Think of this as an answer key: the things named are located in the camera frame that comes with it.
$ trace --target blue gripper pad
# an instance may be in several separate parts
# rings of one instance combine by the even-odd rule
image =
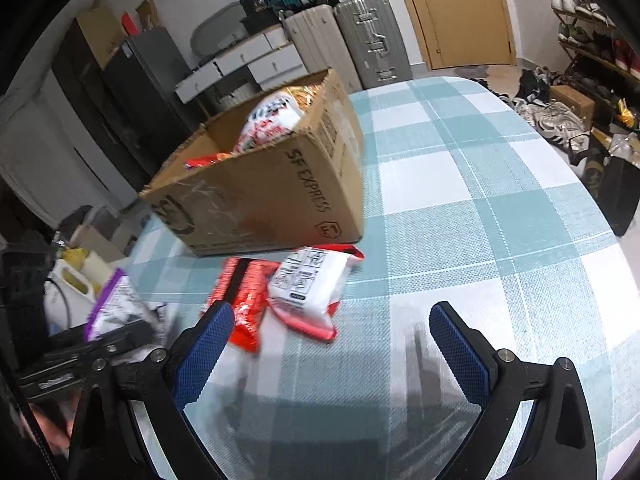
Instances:
[[[429,329],[466,400],[484,409],[489,402],[489,371],[439,304],[431,309]]]
[[[193,344],[175,373],[174,402],[183,410],[198,400],[234,328],[234,311],[225,303]]]

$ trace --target cardboard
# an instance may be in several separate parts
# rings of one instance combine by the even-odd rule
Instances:
[[[165,162],[142,199],[199,255],[359,240],[363,139],[347,92],[334,70],[287,86],[320,83],[290,136],[185,170],[188,158],[231,152],[247,115],[272,91],[207,121]]]
[[[591,130],[596,105],[593,99],[566,85],[552,86],[549,89],[549,97],[566,104],[574,114],[584,120],[585,131]]]
[[[107,7],[83,12],[76,20],[95,60],[104,68],[126,38],[120,22]]]
[[[158,9],[154,0],[143,0],[139,6],[136,7],[136,12],[140,18],[140,24],[142,30],[151,30],[156,27],[164,27],[158,16]]]

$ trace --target wooden door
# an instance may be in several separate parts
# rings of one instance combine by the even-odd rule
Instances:
[[[511,64],[511,24],[505,0],[410,0],[432,69]]]

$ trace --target drawer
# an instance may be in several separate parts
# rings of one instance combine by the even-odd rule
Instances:
[[[295,45],[290,43],[285,48],[274,50],[270,54],[257,59],[249,65],[249,70],[255,81],[260,84],[300,65],[304,66],[302,59],[300,59]]]
[[[286,72],[282,72],[278,74],[276,77],[272,77],[271,79],[267,79],[267,81],[263,81],[260,83],[260,88],[263,90],[271,90],[272,88],[277,88],[278,86],[284,85],[289,81],[293,81],[303,75],[307,75],[308,71],[304,65],[297,66],[292,68],[291,70],[287,70]]]
[[[222,72],[222,75],[228,75],[241,66],[252,62],[254,59],[264,56],[271,50],[271,45],[265,35],[258,34],[243,41],[228,52],[221,54],[215,58],[214,61],[220,69],[220,72]]]
[[[175,93],[178,94],[180,101],[188,103],[200,92],[205,91],[213,83],[217,83],[222,79],[218,67],[213,61],[209,61],[206,65],[201,66],[193,74],[180,81],[175,87]]]
[[[282,27],[268,28],[264,31],[264,35],[267,37],[272,49],[280,48],[289,43],[289,38],[287,38],[287,34]]]

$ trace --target red snack package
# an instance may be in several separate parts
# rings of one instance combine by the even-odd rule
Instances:
[[[229,342],[248,352],[259,350],[258,327],[267,307],[267,285],[279,266],[269,260],[228,258],[203,308],[204,313],[216,300],[231,304],[236,326]]]
[[[215,164],[220,160],[225,160],[230,156],[231,153],[220,152],[216,153],[215,155],[206,155],[199,158],[188,158],[184,161],[183,166],[185,170],[192,170],[193,168],[204,168],[205,166],[210,166],[211,164]]]

